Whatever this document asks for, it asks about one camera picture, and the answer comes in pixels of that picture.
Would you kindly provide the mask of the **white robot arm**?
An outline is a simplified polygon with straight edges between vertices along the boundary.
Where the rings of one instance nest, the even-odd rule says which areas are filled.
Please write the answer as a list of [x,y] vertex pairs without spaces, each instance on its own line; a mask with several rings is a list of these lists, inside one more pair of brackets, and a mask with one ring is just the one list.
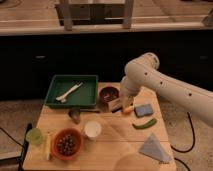
[[158,71],[159,65],[154,53],[145,53],[129,61],[120,83],[120,96],[123,99],[136,97],[145,86],[213,127],[213,92],[162,74]]

